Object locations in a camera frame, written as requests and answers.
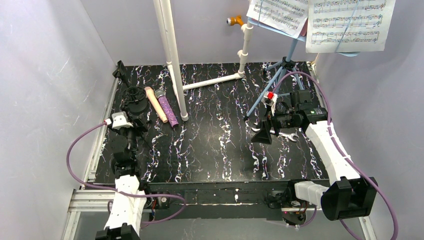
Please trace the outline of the black tripod shock-mount stand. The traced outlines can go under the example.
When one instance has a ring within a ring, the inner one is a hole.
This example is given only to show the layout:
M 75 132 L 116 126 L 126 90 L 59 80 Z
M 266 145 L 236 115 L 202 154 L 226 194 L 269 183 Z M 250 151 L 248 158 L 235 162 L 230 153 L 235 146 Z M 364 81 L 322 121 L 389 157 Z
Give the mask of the black tripod shock-mount stand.
M 148 106 L 147 94 L 143 88 L 130 86 L 123 91 L 120 109 L 126 113 L 129 122 L 132 123 L 136 136 L 140 137 L 149 149 L 153 151 L 152 145 L 144 137 L 144 133 L 149 131 L 148 124 L 151 123 L 150 120 L 145 120 L 143 115 L 147 111 Z

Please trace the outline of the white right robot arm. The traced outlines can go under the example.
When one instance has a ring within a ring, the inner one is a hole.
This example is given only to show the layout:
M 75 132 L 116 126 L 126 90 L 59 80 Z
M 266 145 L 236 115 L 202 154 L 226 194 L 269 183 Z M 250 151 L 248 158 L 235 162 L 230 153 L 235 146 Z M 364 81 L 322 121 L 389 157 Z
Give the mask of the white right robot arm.
M 285 112 L 277 110 L 277 94 L 268 91 L 261 102 L 266 106 L 264 117 L 251 138 L 253 143 L 272 143 L 272 136 L 281 129 L 300 128 L 313 143 L 328 174 L 329 187 L 307 179 L 290 180 L 282 193 L 267 199 L 270 208 L 282 208 L 293 202 L 308 203 L 322 209 L 330 221 L 369 216 L 377 195 L 377 182 L 366 180 L 335 146 L 336 134 L 328 123 L 328 111 L 313 102 L 308 90 L 291 92 L 290 106 L 282 104 Z

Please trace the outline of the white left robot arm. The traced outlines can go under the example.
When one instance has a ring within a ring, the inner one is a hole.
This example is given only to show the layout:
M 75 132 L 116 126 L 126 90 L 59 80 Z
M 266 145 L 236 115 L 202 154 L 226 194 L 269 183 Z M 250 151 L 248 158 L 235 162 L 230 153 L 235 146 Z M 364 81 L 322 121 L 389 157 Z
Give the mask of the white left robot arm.
M 139 240 L 145 197 L 127 196 L 144 194 L 140 190 L 140 168 L 136 158 L 137 134 L 134 128 L 120 128 L 111 141 L 113 174 L 117 192 L 103 230 L 97 231 L 96 240 Z

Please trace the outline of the pink toy microphone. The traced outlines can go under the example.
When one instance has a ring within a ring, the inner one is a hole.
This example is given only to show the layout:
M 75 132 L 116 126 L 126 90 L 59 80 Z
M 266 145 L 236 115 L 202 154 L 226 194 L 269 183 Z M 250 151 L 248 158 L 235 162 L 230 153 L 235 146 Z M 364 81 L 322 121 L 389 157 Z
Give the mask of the pink toy microphone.
M 154 110 L 156 111 L 158 118 L 163 123 L 167 123 L 168 118 L 167 118 L 163 108 L 161 107 L 158 99 L 156 98 L 153 89 L 151 87 L 147 86 L 147 87 L 144 88 L 144 90 L 146 92 L 146 96 L 147 96 L 148 100 L 150 101 L 151 105 L 153 106 Z

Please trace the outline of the purple glitter microphone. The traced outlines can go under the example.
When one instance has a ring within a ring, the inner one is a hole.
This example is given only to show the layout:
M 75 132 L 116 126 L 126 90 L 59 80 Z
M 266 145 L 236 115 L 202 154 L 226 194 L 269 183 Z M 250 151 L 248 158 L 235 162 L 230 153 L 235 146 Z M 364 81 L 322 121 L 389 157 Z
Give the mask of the purple glitter microphone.
M 171 125 L 172 128 L 176 128 L 179 126 L 179 122 L 174 114 L 174 111 L 172 110 L 172 107 L 166 97 L 166 93 L 162 89 L 157 89 L 154 91 L 154 95 L 157 98 L 160 106 L 162 107 L 162 110 L 164 111 L 164 114 Z

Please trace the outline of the black round-base microphone stand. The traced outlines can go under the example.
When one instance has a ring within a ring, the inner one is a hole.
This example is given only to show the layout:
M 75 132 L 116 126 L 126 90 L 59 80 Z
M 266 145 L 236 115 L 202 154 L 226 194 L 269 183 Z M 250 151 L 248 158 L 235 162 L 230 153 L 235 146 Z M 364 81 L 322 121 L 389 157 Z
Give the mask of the black round-base microphone stand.
M 148 106 L 146 92 L 139 86 L 131 85 L 125 71 L 125 65 L 121 60 L 117 62 L 116 70 L 112 75 L 126 86 L 122 93 L 121 110 L 135 116 L 144 113 Z

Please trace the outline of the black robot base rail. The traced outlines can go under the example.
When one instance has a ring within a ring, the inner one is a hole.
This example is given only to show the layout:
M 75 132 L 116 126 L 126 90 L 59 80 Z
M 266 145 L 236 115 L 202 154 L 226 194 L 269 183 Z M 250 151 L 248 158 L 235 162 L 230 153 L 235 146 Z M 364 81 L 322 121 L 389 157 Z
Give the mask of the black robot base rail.
M 266 219 L 281 221 L 283 217 L 304 216 L 313 210 L 311 203 L 285 196 L 289 181 L 236 182 L 143 182 L 147 193 L 157 194 L 154 211 L 159 220 L 186 207 L 175 219 Z

